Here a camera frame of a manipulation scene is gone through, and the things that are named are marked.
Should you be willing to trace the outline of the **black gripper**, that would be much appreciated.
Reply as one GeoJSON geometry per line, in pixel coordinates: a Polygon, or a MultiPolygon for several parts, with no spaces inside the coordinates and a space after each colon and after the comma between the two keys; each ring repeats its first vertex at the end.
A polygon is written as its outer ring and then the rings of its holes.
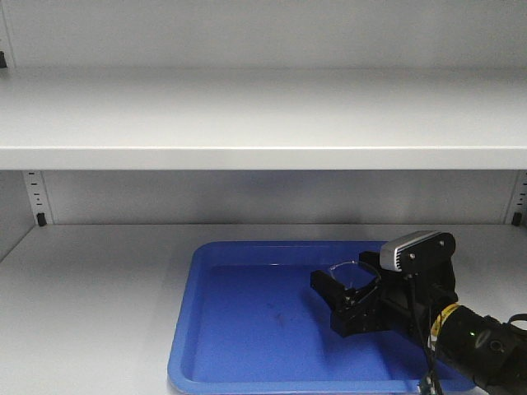
{"type": "Polygon", "coordinates": [[[379,253],[363,251],[359,266],[380,275],[380,283],[355,305],[354,288],[347,289],[321,270],[310,274],[310,287],[331,309],[331,328],[343,337],[393,330],[407,338],[426,338],[440,312],[458,301],[451,259],[420,273],[404,274],[382,269],[379,253]]]}

